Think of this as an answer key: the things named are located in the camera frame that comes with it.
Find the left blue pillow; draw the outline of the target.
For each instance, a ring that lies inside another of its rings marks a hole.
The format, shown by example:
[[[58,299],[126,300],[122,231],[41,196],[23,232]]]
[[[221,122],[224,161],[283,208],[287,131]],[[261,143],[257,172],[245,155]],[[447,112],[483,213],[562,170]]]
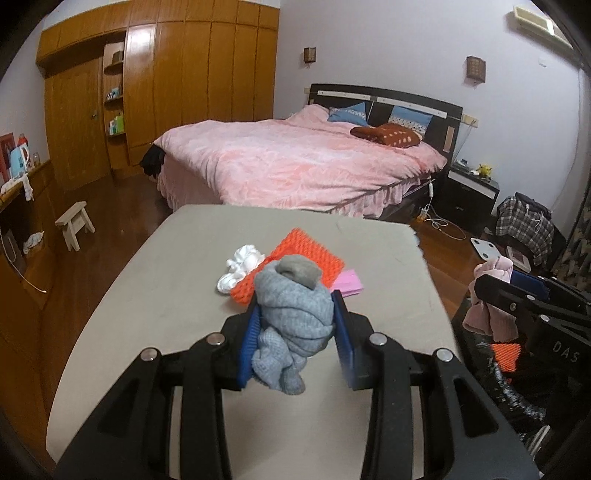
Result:
[[[366,104],[361,102],[352,106],[329,109],[329,122],[349,123],[360,127],[369,125]]]

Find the yellow plush toy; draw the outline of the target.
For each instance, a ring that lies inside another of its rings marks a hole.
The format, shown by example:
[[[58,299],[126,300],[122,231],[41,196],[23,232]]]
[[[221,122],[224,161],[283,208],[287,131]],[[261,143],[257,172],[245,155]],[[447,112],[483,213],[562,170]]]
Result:
[[[492,167],[486,164],[480,164],[478,169],[478,175],[483,179],[490,179],[492,176]]]

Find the blue electric kettle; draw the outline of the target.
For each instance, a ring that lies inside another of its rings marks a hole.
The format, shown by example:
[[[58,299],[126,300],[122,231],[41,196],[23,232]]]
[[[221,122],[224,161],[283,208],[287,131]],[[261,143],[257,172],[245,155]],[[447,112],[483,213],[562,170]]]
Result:
[[[26,143],[16,146],[10,152],[10,171],[11,177],[17,179],[25,175],[28,170],[30,161],[30,152]]]

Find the orange foam net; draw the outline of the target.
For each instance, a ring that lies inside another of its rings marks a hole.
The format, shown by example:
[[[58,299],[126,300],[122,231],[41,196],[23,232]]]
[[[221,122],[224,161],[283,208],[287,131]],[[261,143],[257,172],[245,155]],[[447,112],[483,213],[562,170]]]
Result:
[[[304,230],[294,228],[259,266],[231,288],[231,299],[240,305],[249,304],[256,293],[256,275],[267,266],[270,266],[273,273],[314,289],[319,283],[327,288],[332,287],[345,268],[345,262],[308,236]]]

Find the white tissue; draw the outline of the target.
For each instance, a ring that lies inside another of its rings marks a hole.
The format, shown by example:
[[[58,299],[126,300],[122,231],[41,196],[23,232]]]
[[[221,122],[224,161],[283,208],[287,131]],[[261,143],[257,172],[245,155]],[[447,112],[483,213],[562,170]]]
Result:
[[[216,283],[217,292],[222,295],[229,295],[231,290],[249,273],[256,270],[263,263],[266,255],[256,249],[254,245],[243,245],[235,254],[226,260],[228,272],[221,276]]]

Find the wall lamp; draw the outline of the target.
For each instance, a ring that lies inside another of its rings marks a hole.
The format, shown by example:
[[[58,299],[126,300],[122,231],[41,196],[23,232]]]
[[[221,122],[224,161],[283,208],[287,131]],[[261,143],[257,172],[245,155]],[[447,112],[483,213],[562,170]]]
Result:
[[[476,83],[486,82],[486,61],[476,56],[466,58],[466,78]]]
[[[311,65],[317,61],[317,48],[305,47],[303,51],[304,64]]]

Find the left wall lamp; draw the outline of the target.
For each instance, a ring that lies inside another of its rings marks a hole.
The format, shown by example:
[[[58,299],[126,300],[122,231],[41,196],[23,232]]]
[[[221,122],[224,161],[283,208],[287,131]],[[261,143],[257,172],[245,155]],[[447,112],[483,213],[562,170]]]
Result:
[[[305,47],[303,51],[304,64],[311,65],[317,61],[317,48]]]

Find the wooden side cabinet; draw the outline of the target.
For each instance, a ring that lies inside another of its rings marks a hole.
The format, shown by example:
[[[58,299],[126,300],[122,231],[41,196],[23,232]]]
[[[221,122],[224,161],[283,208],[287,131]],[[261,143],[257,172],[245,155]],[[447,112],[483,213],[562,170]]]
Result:
[[[55,206],[60,189],[50,162],[1,195],[1,405],[9,416],[45,417],[41,383],[42,314],[56,268]]]

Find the dark wooden headboard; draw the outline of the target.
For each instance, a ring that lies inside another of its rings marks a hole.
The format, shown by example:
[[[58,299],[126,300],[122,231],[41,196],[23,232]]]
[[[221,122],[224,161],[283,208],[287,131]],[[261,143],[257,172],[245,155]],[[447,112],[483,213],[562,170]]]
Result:
[[[386,123],[394,107],[431,115],[425,141],[448,160],[452,159],[463,115],[461,106],[413,93],[369,86],[314,83],[308,88],[308,104],[342,108],[356,103],[366,104],[367,121],[373,126]]]

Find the pink cloth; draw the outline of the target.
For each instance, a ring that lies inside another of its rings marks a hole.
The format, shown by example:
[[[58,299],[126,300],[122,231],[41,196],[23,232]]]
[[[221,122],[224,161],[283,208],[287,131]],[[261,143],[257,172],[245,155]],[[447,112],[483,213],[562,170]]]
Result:
[[[474,334],[488,336],[496,343],[510,343],[519,336],[516,318],[495,303],[496,287],[509,283],[513,262],[500,256],[477,265],[469,284],[471,306],[463,320],[463,327]]]

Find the blue pillow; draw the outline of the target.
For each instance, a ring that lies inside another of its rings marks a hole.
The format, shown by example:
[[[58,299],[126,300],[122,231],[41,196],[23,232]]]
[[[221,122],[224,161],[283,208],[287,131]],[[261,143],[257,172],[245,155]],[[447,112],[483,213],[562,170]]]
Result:
[[[329,109],[329,122],[349,123],[360,127],[369,125],[366,104],[361,102],[352,106]]]
[[[432,119],[433,116],[431,114],[402,106],[394,106],[388,122],[413,130],[418,135],[424,137]]]

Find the grey balled sock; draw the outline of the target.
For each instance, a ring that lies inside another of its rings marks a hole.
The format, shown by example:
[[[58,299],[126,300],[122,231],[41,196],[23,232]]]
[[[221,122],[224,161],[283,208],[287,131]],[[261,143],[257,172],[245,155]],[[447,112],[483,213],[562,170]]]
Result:
[[[331,292],[322,283],[310,289],[267,266],[256,275],[256,300],[262,323],[252,371],[270,389],[301,395],[301,371],[308,358],[327,347],[335,331]]]

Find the red picture frame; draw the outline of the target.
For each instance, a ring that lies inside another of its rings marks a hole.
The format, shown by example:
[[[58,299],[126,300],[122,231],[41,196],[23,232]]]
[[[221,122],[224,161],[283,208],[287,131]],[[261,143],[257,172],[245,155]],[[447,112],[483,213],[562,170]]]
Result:
[[[14,134],[8,133],[0,136],[0,167],[1,175],[5,182],[11,178],[10,173],[10,154],[16,147]]]

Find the large wooden wardrobe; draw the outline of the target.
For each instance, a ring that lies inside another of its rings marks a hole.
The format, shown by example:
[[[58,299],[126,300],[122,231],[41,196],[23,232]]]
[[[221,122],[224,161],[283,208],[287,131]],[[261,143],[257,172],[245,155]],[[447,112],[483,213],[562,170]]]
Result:
[[[273,116],[280,11],[249,1],[123,1],[41,33],[58,184],[134,168],[165,131]]]

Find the wall air conditioner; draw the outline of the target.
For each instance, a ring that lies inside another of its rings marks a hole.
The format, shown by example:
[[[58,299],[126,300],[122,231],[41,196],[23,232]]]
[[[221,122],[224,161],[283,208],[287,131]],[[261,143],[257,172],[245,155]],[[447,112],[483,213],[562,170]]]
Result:
[[[574,50],[566,35],[550,18],[522,6],[513,7],[513,17],[522,30],[562,48]]]

